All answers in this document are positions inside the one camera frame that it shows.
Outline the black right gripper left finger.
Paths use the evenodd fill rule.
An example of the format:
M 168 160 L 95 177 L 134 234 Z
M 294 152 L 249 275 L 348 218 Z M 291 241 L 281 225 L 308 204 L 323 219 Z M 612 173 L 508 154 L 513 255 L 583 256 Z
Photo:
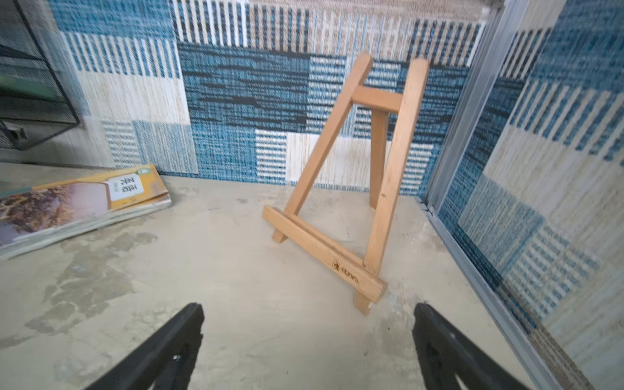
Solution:
M 202 342 L 202 306 L 190 303 L 88 389 L 187 389 Z

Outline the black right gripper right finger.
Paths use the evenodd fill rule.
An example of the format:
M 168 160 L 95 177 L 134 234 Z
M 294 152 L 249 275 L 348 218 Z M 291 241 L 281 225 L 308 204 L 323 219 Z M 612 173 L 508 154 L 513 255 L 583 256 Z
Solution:
M 412 336 L 427 389 L 525 389 L 427 303 L 414 308 Z

